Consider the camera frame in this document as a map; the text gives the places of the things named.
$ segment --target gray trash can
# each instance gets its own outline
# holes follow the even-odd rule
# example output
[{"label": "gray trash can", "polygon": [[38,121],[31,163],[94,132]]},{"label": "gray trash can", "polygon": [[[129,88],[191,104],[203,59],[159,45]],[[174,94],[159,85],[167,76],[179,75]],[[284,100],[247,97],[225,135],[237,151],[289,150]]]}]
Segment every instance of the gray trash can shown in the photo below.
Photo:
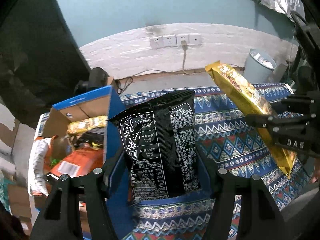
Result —
[{"label": "gray trash can", "polygon": [[276,68],[275,61],[259,49],[250,49],[243,76],[251,84],[266,83]]}]

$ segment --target metal screw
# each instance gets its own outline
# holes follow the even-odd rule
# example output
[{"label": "metal screw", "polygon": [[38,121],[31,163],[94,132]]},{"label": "metal screw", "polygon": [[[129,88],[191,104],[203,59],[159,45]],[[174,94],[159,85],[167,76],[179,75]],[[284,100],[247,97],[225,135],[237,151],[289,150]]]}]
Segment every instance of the metal screw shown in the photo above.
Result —
[{"label": "metal screw", "polygon": [[62,174],[61,176],[60,176],[60,179],[61,180],[66,180],[68,178],[68,174]]},{"label": "metal screw", "polygon": [[260,179],[260,176],[257,175],[257,174],[253,174],[253,175],[252,175],[252,178],[253,178],[254,180],[259,180],[259,179]]},{"label": "metal screw", "polygon": [[93,173],[94,174],[99,174],[99,173],[101,173],[102,172],[102,169],[101,168],[95,168],[94,170],[93,170]]},{"label": "metal screw", "polygon": [[218,169],[218,172],[219,172],[220,174],[227,174],[227,170],[224,169],[224,168]]}]

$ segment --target blue wall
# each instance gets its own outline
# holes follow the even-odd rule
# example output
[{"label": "blue wall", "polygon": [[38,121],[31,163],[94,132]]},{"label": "blue wall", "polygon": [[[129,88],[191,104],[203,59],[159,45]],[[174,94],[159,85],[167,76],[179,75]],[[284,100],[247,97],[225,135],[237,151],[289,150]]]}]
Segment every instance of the blue wall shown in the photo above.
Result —
[{"label": "blue wall", "polygon": [[149,25],[218,23],[263,31],[291,41],[290,20],[255,0],[57,0],[79,47]]}]

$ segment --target electrical outlet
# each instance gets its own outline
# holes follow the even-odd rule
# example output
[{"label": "electrical outlet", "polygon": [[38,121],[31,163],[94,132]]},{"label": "electrical outlet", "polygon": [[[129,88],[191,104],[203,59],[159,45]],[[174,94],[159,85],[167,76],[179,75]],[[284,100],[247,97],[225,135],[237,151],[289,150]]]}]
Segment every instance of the electrical outlet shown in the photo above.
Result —
[{"label": "electrical outlet", "polygon": [[163,35],[163,46],[164,47],[173,47],[177,46],[176,35]]},{"label": "electrical outlet", "polygon": [[202,43],[202,37],[199,33],[190,33],[189,34],[189,44],[198,45]]},{"label": "electrical outlet", "polygon": [[163,48],[163,38],[162,36],[149,38],[150,47],[153,49]]},{"label": "electrical outlet", "polygon": [[181,46],[181,42],[186,41],[189,44],[189,34],[178,34],[177,35],[177,45]]}]

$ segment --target yellow snack bag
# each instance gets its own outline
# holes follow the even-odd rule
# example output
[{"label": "yellow snack bag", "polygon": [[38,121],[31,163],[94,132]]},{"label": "yellow snack bag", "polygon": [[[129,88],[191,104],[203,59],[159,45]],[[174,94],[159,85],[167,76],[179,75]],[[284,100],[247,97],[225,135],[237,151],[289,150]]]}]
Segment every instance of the yellow snack bag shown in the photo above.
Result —
[{"label": "yellow snack bag", "polygon": [[[205,70],[245,116],[247,114],[273,114],[277,116],[259,91],[230,65],[220,64],[220,61],[217,61],[207,65]],[[289,178],[296,153],[273,145],[267,129],[257,128],[257,132],[269,148],[279,169]]]},{"label": "yellow snack bag", "polygon": [[77,122],[71,122],[68,126],[67,133],[70,135],[76,135],[87,132],[96,127],[106,127],[107,118],[108,117],[106,115],[101,115]]}]

